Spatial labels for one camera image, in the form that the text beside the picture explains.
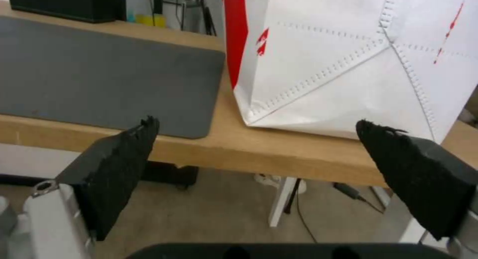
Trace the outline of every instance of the table leg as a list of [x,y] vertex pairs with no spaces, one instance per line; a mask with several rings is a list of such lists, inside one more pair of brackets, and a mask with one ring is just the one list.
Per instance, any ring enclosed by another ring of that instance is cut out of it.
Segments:
[[413,218],[405,203],[394,194],[375,232],[373,241],[381,243],[418,243],[424,234],[425,228]]
[[379,186],[372,186],[372,190],[377,196],[377,198],[379,198],[380,203],[382,203],[382,206],[384,206],[384,208],[387,208],[388,204],[390,203],[390,196],[387,194],[385,189]]
[[272,206],[272,210],[270,210],[269,215],[269,226],[276,227],[279,223],[280,215],[284,210],[285,203],[287,202],[287,198],[292,191],[294,186],[295,180],[297,178],[294,177],[282,177],[280,178],[280,186],[275,194],[274,203]]

